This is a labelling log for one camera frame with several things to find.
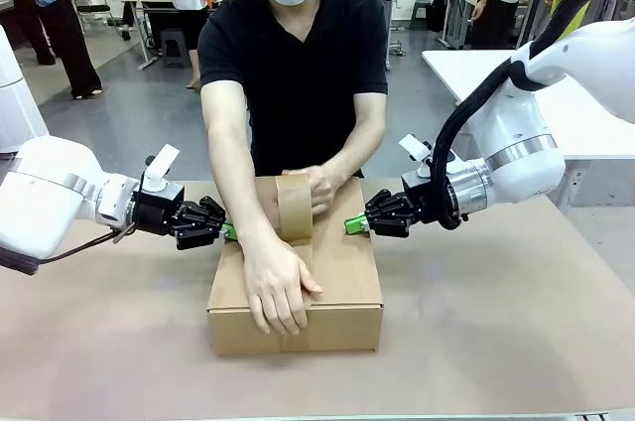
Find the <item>person's right hand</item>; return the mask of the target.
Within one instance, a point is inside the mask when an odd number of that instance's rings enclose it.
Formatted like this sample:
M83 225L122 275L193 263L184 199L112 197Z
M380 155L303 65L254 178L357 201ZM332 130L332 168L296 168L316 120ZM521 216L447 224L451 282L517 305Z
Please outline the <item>person's right hand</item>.
M266 334L297 335L308 325L303 292L322 293L306 262L277 235L243 245L245 283L251 314Z

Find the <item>person's left hand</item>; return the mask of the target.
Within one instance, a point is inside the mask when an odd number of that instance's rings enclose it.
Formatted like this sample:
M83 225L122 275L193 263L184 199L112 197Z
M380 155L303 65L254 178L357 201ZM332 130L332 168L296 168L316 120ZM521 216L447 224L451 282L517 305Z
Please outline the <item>person's left hand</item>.
M305 175L310 184L313 216L321 215L331 207L341 181L326 165L310 166L299 170L284 170L284 176Z

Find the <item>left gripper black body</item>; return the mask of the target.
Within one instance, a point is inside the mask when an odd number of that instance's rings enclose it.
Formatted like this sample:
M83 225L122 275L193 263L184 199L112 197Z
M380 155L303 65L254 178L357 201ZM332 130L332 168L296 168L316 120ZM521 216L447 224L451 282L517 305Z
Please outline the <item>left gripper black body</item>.
M133 228L156 235L170 235L172 217L184 200L185 187L181 184L167 184L158 192L137 190L133 198Z

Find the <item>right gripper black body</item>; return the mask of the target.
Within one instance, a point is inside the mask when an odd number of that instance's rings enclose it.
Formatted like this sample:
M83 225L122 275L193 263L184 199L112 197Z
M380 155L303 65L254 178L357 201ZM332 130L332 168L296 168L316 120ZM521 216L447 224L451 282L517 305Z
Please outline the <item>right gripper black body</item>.
M435 203L431 178L411 171L401 176L404 193L414 207L415 222L434 222Z

